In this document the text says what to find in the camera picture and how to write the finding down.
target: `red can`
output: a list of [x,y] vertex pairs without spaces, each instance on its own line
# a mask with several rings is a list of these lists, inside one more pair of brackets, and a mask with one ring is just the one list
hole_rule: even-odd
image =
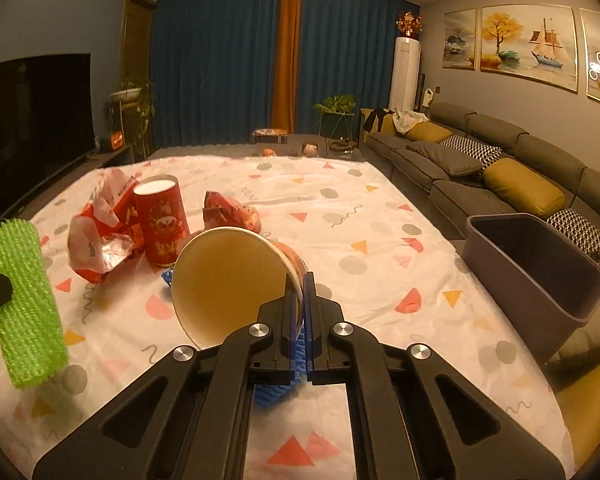
[[189,236],[178,179],[152,176],[134,188],[134,195],[146,257],[159,266],[173,265],[178,241]]

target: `curtain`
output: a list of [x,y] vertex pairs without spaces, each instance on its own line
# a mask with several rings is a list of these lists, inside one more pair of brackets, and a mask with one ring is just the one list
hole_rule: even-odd
[[280,0],[158,0],[157,148],[248,142],[269,124]]
[[296,120],[301,3],[302,0],[280,0],[271,126],[290,134],[294,132]]
[[334,94],[354,94],[358,108],[388,106],[401,10],[419,7],[404,0],[302,0],[296,133],[318,132],[312,105]]

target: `white patterned tablecloth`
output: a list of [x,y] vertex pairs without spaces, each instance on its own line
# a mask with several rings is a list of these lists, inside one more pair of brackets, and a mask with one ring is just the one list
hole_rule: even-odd
[[[255,206],[263,235],[294,248],[318,294],[383,343],[425,342],[506,410],[573,475],[571,439],[554,394],[520,338],[454,248],[376,168],[320,158],[199,155],[126,167],[178,177],[192,231],[207,190]],[[13,388],[0,356],[0,446],[30,478],[37,460],[174,347],[186,344],[160,271],[145,257],[91,285],[67,264],[68,223],[96,185],[87,174],[33,223],[70,362],[49,382]],[[248,480],[351,480],[343,386],[301,385],[254,408]]]

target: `gray wall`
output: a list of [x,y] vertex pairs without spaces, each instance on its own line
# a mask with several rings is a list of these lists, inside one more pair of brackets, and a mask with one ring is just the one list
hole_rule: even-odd
[[[442,68],[444,14],[508,4],[558,4],[574,10],[578,45],[578,94],[512,76]],[[421,7],[420,73],[426,86],[441,87],[436,100],[518,124],[600,171],[600,103],[587,98],[586,52],[579,9],[600,10],[596,0],[444,0]]]
[[[0,62],[45,54],[91,54],[93,130],[109,129],[106,102],[120,77],[125,0],[0,0]],[[67,98],[71,74],[66,75]]]

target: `yellow tree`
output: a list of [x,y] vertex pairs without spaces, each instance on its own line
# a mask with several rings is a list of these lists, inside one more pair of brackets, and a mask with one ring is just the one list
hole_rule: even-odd
[[500,54],[500,45],[506,40],[516,40],[522,34],[523,26],[506,12],[490,14],[482,24],[482,38],[496,42],[496,56]]

